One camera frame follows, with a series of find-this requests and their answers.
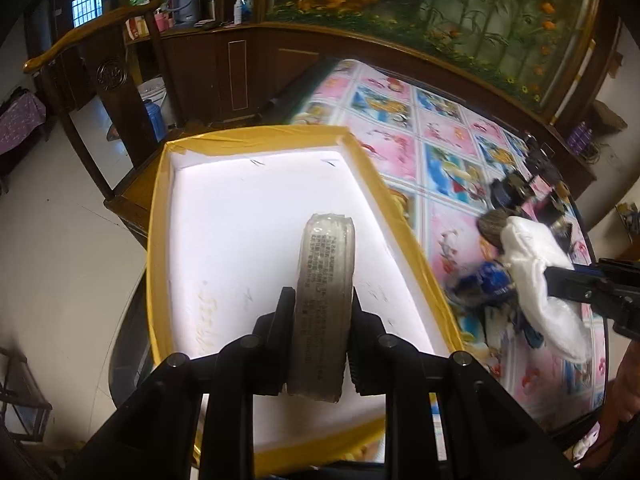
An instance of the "window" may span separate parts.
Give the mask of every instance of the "window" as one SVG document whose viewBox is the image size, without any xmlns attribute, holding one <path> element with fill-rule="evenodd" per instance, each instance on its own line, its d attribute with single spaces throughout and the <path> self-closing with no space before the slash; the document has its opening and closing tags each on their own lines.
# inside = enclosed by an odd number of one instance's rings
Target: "window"
<svg viewBox="0 0 640 480">
<path fill-rule="evenodd" d="M 77 27 L 102 14 L 102 0 L 71 0 L 71 10 Z"/>
</svg>

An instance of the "blue container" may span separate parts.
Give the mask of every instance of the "blue container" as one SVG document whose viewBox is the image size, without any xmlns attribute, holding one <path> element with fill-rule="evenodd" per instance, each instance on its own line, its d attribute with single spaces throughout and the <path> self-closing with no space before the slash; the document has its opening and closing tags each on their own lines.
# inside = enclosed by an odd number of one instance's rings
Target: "blue container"
<svg viewBox="0 0 640 480">
<path fill-rule="evenodd" d="M 160 112 L 160 107 L 151 101 L 151 99 L 147 99 L 145 101 L 146 113 L 149 115 L 149 119 L 151 120 L 151 124 L 154 127 L 154 133 L 156 134 L 156 140 L 159 142 L 160 140 L 166 137 L 166 125 L 162 120 L 162 114 Z"/>
</svg>

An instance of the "wooden handrail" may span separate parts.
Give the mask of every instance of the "wooden handrail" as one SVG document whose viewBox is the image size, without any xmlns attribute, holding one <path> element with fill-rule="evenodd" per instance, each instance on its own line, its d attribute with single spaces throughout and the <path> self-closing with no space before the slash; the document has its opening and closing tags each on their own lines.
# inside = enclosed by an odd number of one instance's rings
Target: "wooden handrail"
<svg viewBox="0 0 640 480">
<path fill-rule="evenodd" d="M 75 46 L 85 38 L 95 34 L 97 31 L 126 22 L 129 18 L 134 18 L 135 16 L 143 16 L 146 12 L 153 12 L 162 5 L 162 3 L 163 0 L 151 0 L 148 4 L 143 6 L 118 7 L 117 9 L 110 10 L 106 14 L 98 16 L 90 22 L 86 22 L 79 27 L 72 28 L 68 33 L 62 36 L 62 38 L 57 40 L 49 50 L 37 57 L 33 57 L 25 61 L 22 66 L 22 71 L 25 74 L 36 72 L 36 70 L 40 70 L 43 66 L 56 59 L 56 57 L 66 49 Z"/>
</svg>

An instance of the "pink cloth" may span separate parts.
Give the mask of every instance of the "pink cloth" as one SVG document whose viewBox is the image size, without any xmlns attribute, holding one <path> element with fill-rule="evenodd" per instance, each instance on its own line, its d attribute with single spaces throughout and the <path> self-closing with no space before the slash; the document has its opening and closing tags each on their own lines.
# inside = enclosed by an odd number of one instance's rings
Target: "pink cloth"
<svg viewBox="0 0 640 480">
<path fill-rule="evenodd" d="M 46 110 L 31 92 L 18 97 L 0 117 L 0 155 L 14 149 L 40 126 L 46 118 Z"/>
</svg>

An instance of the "cartoon print bedsheet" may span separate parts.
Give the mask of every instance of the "cartoon print bedsheet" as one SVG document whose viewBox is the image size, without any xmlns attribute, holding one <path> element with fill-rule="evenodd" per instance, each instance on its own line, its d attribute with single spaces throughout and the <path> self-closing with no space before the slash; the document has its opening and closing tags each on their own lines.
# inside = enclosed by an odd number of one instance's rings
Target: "cartoon print bedsheet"
<svg viewBox="0 0 640 480">
<path fill-rule="evenodd" d="M 497 256 L 476 219 L 489 207 L 488 184 L 517 168 L 525 176 L 526 145 L 476 112 L 356 60 L 342 60 L 306 100 L 292 123 L 348 126 L 389 186 L 434 275 L 452 275 Z M 548 186 L 540 179 L 541 198 Z M 526 208 L 533 215 L 532 207 Z M 587 245 L 572 211 L 571 258 L 589 264 Z M 463 336 L 486 349 L 485 364 L 502 386 L 547 431 L 600 406 L 606 380 L 605 325 L 586 304 L 593 358 L 575 365 L 539 348 L 521 313 L 488 308 L 486 330 L 459 318 Z"/>
</svg>

